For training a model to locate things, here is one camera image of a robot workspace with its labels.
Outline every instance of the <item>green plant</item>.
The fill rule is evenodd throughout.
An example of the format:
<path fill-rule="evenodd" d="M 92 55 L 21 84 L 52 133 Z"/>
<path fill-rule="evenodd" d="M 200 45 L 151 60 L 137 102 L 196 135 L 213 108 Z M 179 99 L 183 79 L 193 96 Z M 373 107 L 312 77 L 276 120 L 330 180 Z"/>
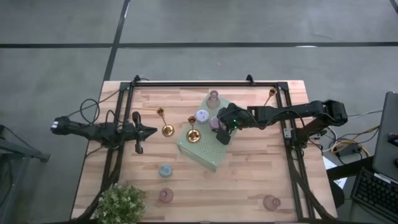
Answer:
<path fill-rule="evenodd" d="M 115 184 L 102 193 L 95 217 L 102 224 L 133 224 L 145 213 L 145 192 L 127 184 Z"/>

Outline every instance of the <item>wooden tabletop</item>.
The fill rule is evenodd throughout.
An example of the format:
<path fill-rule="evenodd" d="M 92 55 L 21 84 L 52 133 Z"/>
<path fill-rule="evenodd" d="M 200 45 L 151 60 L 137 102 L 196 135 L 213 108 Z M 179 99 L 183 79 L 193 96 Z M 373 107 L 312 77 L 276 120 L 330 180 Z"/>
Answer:
<path fill-rule="evenodd" d="M 308 103 L 304 82 L 287 81 L 292 104 Z M 105 82 L 101 99 L 119 89 L 120 82 Z M 194 115 L 209 87 L 140 87 L 134 88 L 131 112 L 141 114 L 145 126 L 158 131 L 142 143 L 143 154 L 136 154 L 135 141 L 124 148 L 122 171 L 119 182 L 128 182 L 147 192 L 147 209 L 143 222 L 274 222 L 294 221 L 294 209 L 289 170 L 279 123 L 265 130 L 256 128 L 238 131 L 226 157 L 214 173 L 179 153 L 175 144 L 187 125 L 187 118 Z M 268 87 L 217 87 L 223 98 L 242 108 L 263 105 Z M 107 110 L 114 110 L 117 95 L 100 104 L 98 122 L 104 122 Z M 275 106 L 275 98 L 267 104 Z M 156 109 L 164 108 L 165 120 L 175 127 L 172 137 L 164 137 L 164 125 Z M 100 146 L 90 142 L 88 153 Z M 90 155 L 84 165 L 73 207 L 72 218 L 78 217 L 100 190 L 106 150 Z M 319 202 L 336 217 L 335 204 L 321 152 L 309 145 L 305 149 L 305 166 L 311 191 Z M 169 178 L 159 175 L 159 166 L 168 163 L 173 168 Z M 159 190 L 170 187 L 174 192 L 171 203 L 161 203 Z M 281 205 L 268 212 L 262 205 L 266 195 L 280 198 Z M 306 206 L 300 191 L 302 207 Z"/>

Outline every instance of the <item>gold candle holder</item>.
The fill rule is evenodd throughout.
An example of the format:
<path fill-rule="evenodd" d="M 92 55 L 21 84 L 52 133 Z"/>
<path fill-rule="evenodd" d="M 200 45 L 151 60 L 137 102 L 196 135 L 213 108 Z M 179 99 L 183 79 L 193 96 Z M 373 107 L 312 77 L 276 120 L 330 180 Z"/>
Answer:
<path fill-rule="evenodd" d="M 266 103 L 264 103 L 264 106 L 268 103 L 269 99 L 276 94 L 276 92 L 277 92 L 277 90 L 275 88 L 271 88 L 269 90 L 269 96 L 268 96 Z"/>
<path fill-rule="evenodd" d="M 200 132 L 193 128 L 193 125 L 196 123 L 197 119 L 194 116 L 188 118 L 189 124 L 191 124 L 192 129 L 187 132 L 187 140 L 190 143 L 195 143 L 200 140 Z"/>
<path fill-rule="evenodd" d="M 166 121 L 164 120 L 164 109 L 159 108 L 156 110 L 156 113 L 162 118 L 164 126 L 162 128 L 162 134 L 165 137 L 170 137 L 174 134 L 174 127 L 170 124 L 166 124 Z"/>

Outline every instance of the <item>green box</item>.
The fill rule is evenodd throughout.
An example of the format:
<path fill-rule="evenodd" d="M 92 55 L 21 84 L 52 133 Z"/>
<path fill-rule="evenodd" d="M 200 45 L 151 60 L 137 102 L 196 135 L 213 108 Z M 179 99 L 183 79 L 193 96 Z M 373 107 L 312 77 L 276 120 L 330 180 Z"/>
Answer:
<path fill-rule="evenodd" d="M 209 112 L 209 120 L 205 124 L 195 123 L 194 125 L 194 128 L 200 132 L 200 140 L 195 143 L 188 142 L 187 132 L 192 128 L 191 125 L 188 124 L 176 143 L 182 154 L 188 156 L 192 160 L 198 162 L 213 172 L 216 172 L 217 166 L 225 157 L 225 152 L 228 146 L 220 143 L 219 140 L 217 140 L 216 133 L 210 128 L 210 120 L 217 116 L 218 111 L 223 107 L 227 107 L 230 102 L 219 96 L 219 107 L 210 109 L 206 105 L 206 100 L 208 97 L 209 94 L 207 94 L 205 99 L 202 101 L 197 111 L 206 110 Z M 235 133 L 236 130 L 231 133 L 231 140 L 229 144 L 232 143 Z"/>

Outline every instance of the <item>gray floor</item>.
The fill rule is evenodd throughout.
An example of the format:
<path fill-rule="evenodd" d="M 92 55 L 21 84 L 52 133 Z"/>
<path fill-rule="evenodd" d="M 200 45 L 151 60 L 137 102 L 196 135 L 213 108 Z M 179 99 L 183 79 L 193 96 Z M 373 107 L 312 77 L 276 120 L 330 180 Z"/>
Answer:
<path fill-rule="evenodd" d="M 0 43 L 110 43 L 122 4 L 0 0 Z M 224 41 L 398 41 L 398 15 L 388 0 L 137 0 L 130 3 L 121 38 Z M 109 52 L 0 49 L 0 123 L 52 154 L 47 164 L 31 162 L 16 208 L 19 223 L 69 218 L 87 141 L 55 136 L 49 127 L 55 117 L 77 110 L 85 98 L 97 99 Z M 111 80 L 131 80 L 134 75 L 151 80 L 242 80 L 247 74 L 257 80 L 305 80 L 310 100 L 339 100 L 349 114 L 356 114 L 381 108 L 385 92 L 398 90 L 397 58 L 397 47 L 119 49 Z M 336 132 L 360 132 L 379 120 L 380 114 L 364 116 Z M 374 144 L 365 146 L 373 153 Z M 346 197 L 352 183 L 349 180 L 345 188 Z M 340 218 L 373 218 L 359 207 L 353 207 L 352 215 L 350 211 L 348 202 L 338 210 Z"/>

